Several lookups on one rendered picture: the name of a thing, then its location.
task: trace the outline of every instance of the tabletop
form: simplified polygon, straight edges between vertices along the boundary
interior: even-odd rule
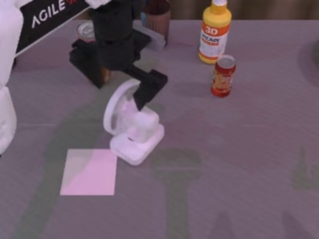
[[[317,21],[233,21],[231,94],[210,93],[200,21],[174,20],[137,63],[169,83],[150,103],[165,137],[118,161],[114,196],[60,196],[69,148],[108,148],[103,113],[128,76],[93,87],[68,62],[79,21],[22,54],[8,87],[18,126],[0,161],[1,239],[319,238]]]

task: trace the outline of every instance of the yellow bottle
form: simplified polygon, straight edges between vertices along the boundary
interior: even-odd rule
[[[224,54],[231,12],[227,9],[227,0],[212,0],[211,6],[203,14],[199,58],[207,64],[215,64],[217,58]]]

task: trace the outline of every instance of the pink square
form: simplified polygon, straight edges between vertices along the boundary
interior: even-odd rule
[[[114,195],[116,163],[109,149],[69,149],[60,195]]]

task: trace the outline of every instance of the wooden background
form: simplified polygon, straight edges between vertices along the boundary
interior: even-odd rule
[[[201,19],[211,0],[170,0],[172,19]],[[319,19],[319,0],[228,0],[233,19]],[[83,14],[78,19],[87,19]]]

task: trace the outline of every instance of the tin can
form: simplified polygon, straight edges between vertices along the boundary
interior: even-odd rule
[[[230,94],[235,71],[234,57],[222,55],[217,59],[210,88],[214,96],[224,98]]]
[[[77,35],[78,35],[78,39],[81,39],[85,42],[95,41],[93,22],[86,21],[86,22],[80,24],[77,27]],[[111,78],[111,71],[102,67],[101,74],[102,74],[104,83],[107,83]]]

